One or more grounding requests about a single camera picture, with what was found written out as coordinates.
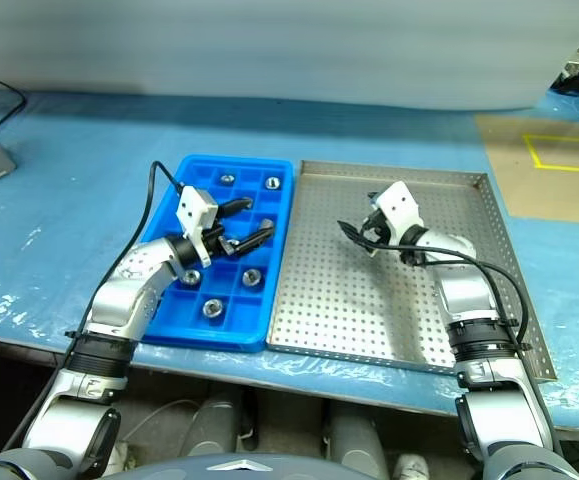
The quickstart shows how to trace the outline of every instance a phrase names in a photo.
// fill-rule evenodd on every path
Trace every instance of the metal tray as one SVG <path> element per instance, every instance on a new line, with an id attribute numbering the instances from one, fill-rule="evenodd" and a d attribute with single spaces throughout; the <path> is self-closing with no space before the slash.
<path id="1" fill-rule="evenodd" d="M 463 235 L 478 258 L 525 283 L 486 174 L 303 162 L 267 344 L 274 350 L 378 365 L 451 373 L 454 358 L 422 268 L 396 254 L 374 258 L 352 244 L 336 220 L 360 225 L 367 193 L 404 180 L 426 226 Z M 507 309 L 519 317 L 513 288 L 496 274 Z M 534 374 L 555 380 L 549 352 L 529 302 L 525 341 Z"/>

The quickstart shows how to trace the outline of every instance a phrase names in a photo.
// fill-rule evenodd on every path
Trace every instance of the blue tray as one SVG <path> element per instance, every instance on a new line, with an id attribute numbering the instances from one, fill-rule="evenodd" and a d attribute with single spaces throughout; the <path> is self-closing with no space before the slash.
<path id="1" fill-rule="evenodd" d="M 223 174 L 235 176 L 231 186 L 220 183 Z M 192 289 L 175 282 L 165 290 L 160 307 L 143 338 L 144 342 L 184 345 L 218 350 L 257 352 L 265 347 L 271 318 L 280 261 L 289 223 L 293 196 L 293 165 L 280 160 L 259 158 L 191 155 L 186 157 L 176 179 L 209 191 L 218 204 L 239 197 L 254 199 L 253 208 L 222 220 L 225 237 L 241 239 L 259 228 L 263 219 L 276 226 L 274 236 L 257 250 L 240 259 L 216 258 L 206 269 L 200 264 L 200 287 Z M 265 180 L 278 177 L 279 190 L 268 190 Z M 169 187 L 147 227 L 143 241 L 180 233 L 176 218 L 178 197 Z M 262 272 L 259 290 L 242 285 L 249 268 Z M 202 314 L 203 304 L 211 298 L 222 300 L 225 313 L 218 319 Z"/>

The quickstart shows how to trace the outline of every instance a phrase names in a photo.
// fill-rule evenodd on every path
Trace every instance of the perforated metal tray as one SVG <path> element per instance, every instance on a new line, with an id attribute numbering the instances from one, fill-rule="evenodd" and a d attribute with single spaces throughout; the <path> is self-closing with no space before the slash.
<path id="1" fill-rule="evenodd" d="M 272 322 L 269 348 L 416 370 L 451 373 L 447 334 L 429 272 L 396 254 L 369 257 L 336 220 L 360 225 L 370 213 L 368 192 L 404 180 L 425 225 L 469 238 L 478 258 L 506 268 L 526 291 L 486 174 L 303 162 L 297 183 Z M 496 276 L 507 309 L 517 298 Z M 525 341 L 536 377 L 556 375 L 535 312 Z"/>

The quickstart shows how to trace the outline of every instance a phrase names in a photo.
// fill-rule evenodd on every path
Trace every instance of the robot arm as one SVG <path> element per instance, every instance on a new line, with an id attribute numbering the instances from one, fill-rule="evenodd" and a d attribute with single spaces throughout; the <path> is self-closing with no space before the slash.
<path id="1" fill-rule="evenodd" d="M 84 329 L 23 448 L 0 454 L 0 478 L 102 475 L 120 426 L 111 403 L 126 387 L 134 350 L 162 292 L 182 278 L 185 268 L 197 262 L 209 267 L 217 256 L 244 255 L 271 237 L 274 226 L 263 225 L 237 244 L 224 238 L 220 219 L 251 205 L 248 198 L 217 205 L 208 192 L 184 187 L 176 215 L 185 233 L 134 246 L 97 290 Z"/>
<path id="2" fill-rule="evenodd" d="M 372 246 L 401 249 L 402 262 L 431 270 L 456 359 L 458 385 L 468 390 L 456 399 L 462 441 L 484 462 L 484 478 L 526 478 L 521 473 L 528 468 L 553 475 L 545 478 L 579 478 L 553 451 L 556 439 L 549 428 L 548 412 L 541 408 L 540 393 L 532 387 L 491 285 L 474 263 L 460 261 L 475 259 L 473 244 L 426 228 L 403 182 L 372 195 L 372 206 L 374 211 L 359 232 L 342 222 L 341 227 L 372 255 L 376 252 Z M 376 242 L 362 241 L 369 231 L 377 236 Z"/>

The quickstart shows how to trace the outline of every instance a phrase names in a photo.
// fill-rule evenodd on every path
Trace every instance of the white wall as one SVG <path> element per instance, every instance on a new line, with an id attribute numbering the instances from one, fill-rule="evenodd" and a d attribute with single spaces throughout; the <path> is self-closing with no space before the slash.
<path id="1" fill-rule="evenodd" d="M 522 107 L 578 45 L 579 0 L 0 0 L 25 88 Z"/>

